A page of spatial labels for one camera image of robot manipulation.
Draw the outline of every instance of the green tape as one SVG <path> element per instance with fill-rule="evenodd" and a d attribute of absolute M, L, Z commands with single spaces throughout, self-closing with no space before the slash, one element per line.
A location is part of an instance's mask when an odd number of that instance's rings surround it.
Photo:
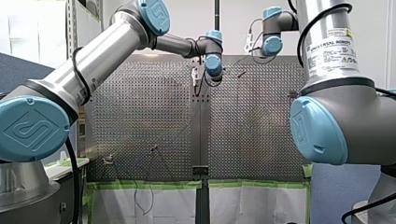
<path fill-rule="evenodd" d="M 88 224 L 92 224 L 92 206 L 93 206 L 93 193 L 94 189 L 90 188 L 90 184 L 87 184 L 87 200 L 88 200 Z"/>
<path fill-rule="evenodd" d="M 277 182 L 262 180 L 209 180 L 211 189 L 227 189 L 240 187 L 259 187 L 274 189 L 308 189 L 309 182 Z"/>
<path fill-rule="evenodd" d="M 77 164 L 82 164 L 84 161 L 89 161 L 89 159 L 79 158 L 79 159 L 77 159 Z M 53 162 L 50 162 L 50 163 L 48 163 L 48 164 L 46 164 L 44 166 L 45 167 L 50 167 L 50 166 L 53 166 L 53 165 L 56 165 L 56 164 L 58 164 L 58 162 L 57 161 L 53 161 Z M 62 164 L 59 164 L 59 165 L 60 166 L 71 167 L 72 166 L 72 162 L 70 160 L 67 160 L 67 161 L 62 162 Z"/>
<path fill-rule="evenodd" d="M 311 178 L 312 177 L 313 167 L 314 167 L 313 164 L 303 165 L 303 172 L 304 172 L 304 177 L 305 178 Z"/>
<path fill-rule="evenodd" d="M 185 182 L 148 182 L 142 180 L 116 180 L 114 182 L 89 183 L 88 188 L 93 190 L 101 189 L 200 189 L 201 181 Z"/>
<path fill-rule="evenodd" d="M 306 189 L 306 214 L 305 214 L 305 221 L 306 224 L 311 223 L 311 185 Z"/>

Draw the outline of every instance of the pegboard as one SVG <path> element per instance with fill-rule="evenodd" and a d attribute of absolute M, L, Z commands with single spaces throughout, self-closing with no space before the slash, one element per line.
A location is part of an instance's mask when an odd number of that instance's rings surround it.
<path fill-rule="evenodd" d="M 191 180 L 198 145 L 209 178 L 303 180 L 307 162 L 289 125 L 293 99 L 288 95 L 304 85 L 297 60 L 278 57 L 260 65 L 250 57 L 224 56 L 224 62 L 221 85 L 207 91 L 210 100 L 201 103 L 209 106 L 198 106 L 190 60 L 132 56 L 87 108 L 89 180 Z M 191 123 L 200 111 L 199 122 Z M 208 133 L 202 133 L 207 125 Z M 155 147 L 160 152 L 150 152 Z M 109 155 L 114 164 L 106 165 L 103 158 Z"/>
<path fill-rule="evenodd" d="M 134 55 L 98 88 L 87 111 L 90 181 L 191 179 L 189 65 Z M 113 164 L 105 164 L 110 155 Z"/>
<path fill-rule="evenodd" d="M 293 144 L 289 117 L 290 92 L 303 87 L 304 71 L 294 57 L 266 65 L 241 59 L 226 57 L 231 68 L 212 90 L 210 178 L 301 181 L 306 161 Z"/>

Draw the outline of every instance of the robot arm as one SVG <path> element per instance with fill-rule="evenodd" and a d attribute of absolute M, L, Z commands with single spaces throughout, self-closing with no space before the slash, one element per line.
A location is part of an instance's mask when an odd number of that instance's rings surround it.
<path fill-rule="evenodd" d="M 78 118 L 78 107 L 137 49 L 206 56 L 206 73 L 220 81 L 221 33 L 210 31 L 191 40 L 165 35 L 169 27 L 162 0 L 134 0 L 120 7 L 110 27 L 75 58 L 44 79 L 28 80 L 12 91 L 0 101 L 0 161 L 38 161 L 54 153 Z"/>
<path fill-rule="evenodd" d="M 290 110 L 293 140 L 310 161 L 396 163 L 396 102 L 361 74 L 344 0 L 297 1 L 298 26 L 279 7 L 264 11 L 262 54 L 277 55 L 280 32 L 302 34 L 306 84 Z"/>

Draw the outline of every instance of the metal pole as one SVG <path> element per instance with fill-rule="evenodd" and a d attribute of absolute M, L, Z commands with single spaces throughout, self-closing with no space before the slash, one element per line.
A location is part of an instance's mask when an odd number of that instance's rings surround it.
<path fill-rule="evenodd" d="M 220 0 L 215 0 L 215 30 L 220 30 Z"/>

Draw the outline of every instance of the light blue joint cap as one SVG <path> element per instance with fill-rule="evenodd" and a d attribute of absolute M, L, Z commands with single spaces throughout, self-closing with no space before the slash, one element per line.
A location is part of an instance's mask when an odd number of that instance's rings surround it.
<path fill-rule="evenodd" d="M 222 42 L 222 33 L 218 30 L 211 30 L 206 33 L 207 37 L 217 39 L 219 42 Z"/>
<path fill-rule="evenodd" d="M 283 49 L 283 41 L 279 35 L 269 36 L 262 42 L 262 55 L 276 56 Z"/>
<path fill-rule="evenodd" d="M 55 153 L 69 134 L 69 118 L 51 100 L 22 96 L 0 103 L 0 160 L 39 161 Z"/>
<path fill-rule="evenodd" d="M 311 97 L 295 100 L 290 126 L 297 148 L 308 160 L 342 165 L 347 162 L 347 141 L 329 110 Z"/>
<path fill-rule="evenodd" d="M 169 32 L 171 21 L 163 0 L 139 0 L 139 10 L 152 33 L 165 35 Z"/>
<path fill-rule="evenodd" d="M 282 7 L 268 7 L 262 13 L 262 17 L 267 20 L 282 12 Z"/>
<path fill-rule="evenodd" d="M 205 70 L 211 77 L 217 77 L 222 73 L 221 58 L 216 54 L 209 54 L 205 60 Z"/>

